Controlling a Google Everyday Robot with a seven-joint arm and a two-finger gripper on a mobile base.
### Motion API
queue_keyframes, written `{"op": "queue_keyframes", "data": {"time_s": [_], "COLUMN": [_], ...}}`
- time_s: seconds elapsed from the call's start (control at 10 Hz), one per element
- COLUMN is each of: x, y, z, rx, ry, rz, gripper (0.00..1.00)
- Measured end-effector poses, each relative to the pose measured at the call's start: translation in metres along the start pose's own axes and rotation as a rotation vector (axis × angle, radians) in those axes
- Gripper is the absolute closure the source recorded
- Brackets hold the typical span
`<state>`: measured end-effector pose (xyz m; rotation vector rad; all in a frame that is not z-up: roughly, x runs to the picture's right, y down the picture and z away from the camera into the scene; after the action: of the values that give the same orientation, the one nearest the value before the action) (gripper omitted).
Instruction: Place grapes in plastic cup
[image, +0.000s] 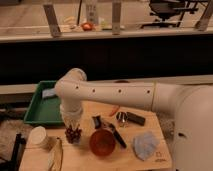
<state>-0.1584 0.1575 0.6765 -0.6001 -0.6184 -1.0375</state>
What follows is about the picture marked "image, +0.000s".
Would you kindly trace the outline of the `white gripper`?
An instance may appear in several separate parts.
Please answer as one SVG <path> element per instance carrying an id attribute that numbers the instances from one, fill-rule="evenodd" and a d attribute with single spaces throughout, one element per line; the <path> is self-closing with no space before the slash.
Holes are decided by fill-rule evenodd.
<path id="1" fill-rule="evenodd" d="M 77 111 L 67 111 L 61 108 L 61 117 L 67 128 L 76 129 L 79 126 L 83 110 L 79 108 Z"/>

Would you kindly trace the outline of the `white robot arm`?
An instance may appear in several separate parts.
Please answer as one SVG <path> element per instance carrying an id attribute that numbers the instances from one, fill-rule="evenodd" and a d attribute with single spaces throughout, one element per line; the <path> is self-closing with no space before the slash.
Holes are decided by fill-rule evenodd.
<path id="1" fill-rule="evenodd" d="M 60 113 L 78 119 L 95 101 L 174 116 L 173 171 L 213 171 L 213 85 L 96 83 L 73 68 L 55 84 Z"/>

